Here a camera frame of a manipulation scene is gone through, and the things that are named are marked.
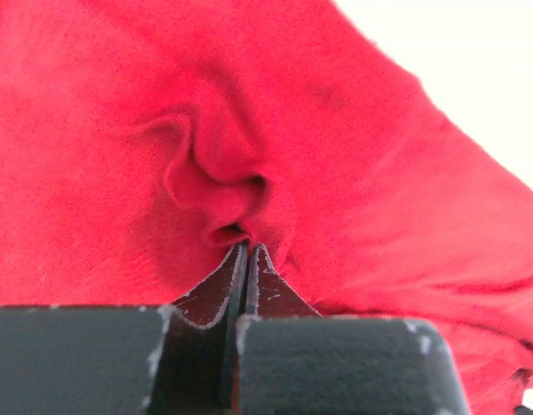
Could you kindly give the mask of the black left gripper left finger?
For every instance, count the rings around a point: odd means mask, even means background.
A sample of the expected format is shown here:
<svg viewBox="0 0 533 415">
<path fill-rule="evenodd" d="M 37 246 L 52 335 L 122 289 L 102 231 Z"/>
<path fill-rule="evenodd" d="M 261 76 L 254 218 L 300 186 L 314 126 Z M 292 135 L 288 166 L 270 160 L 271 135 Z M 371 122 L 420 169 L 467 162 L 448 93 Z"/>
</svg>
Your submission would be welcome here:
<svg viewBox="0 0 533 415">
<path fill-rule="evenodd" d="M 0 307 L 0 414 L 220 414 L 247 247 L 173 303 Z"/>
</svg>

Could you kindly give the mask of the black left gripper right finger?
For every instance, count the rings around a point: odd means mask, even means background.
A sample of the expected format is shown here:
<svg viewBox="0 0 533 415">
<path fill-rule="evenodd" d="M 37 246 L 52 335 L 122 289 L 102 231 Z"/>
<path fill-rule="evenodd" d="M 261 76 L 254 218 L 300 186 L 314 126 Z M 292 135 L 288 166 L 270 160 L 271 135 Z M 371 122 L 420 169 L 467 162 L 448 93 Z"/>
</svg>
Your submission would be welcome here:
<svg viewBox="0 0 533 415">
<path fill-rule="evenodd" d="M 411 318 L 320 316 L 267 249 L 250 260 L 238 322 L 241 414 L 465 414 L 446 341 Z"/>
</svg>

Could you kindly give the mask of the red t shirt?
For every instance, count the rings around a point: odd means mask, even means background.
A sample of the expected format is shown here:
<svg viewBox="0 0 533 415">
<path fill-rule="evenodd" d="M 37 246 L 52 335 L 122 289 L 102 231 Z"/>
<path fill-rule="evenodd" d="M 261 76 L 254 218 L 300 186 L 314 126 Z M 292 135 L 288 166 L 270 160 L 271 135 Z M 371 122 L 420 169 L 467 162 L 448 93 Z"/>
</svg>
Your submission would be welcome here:
<svg viewBox="0 0 533 415">
<path fill-rule="evenodd" d="M 329 1 L 0 1 L 0 305 L 167 303 L 264 244 L 325 314 L 533 387 L 533 191 Z"/>
</svg>

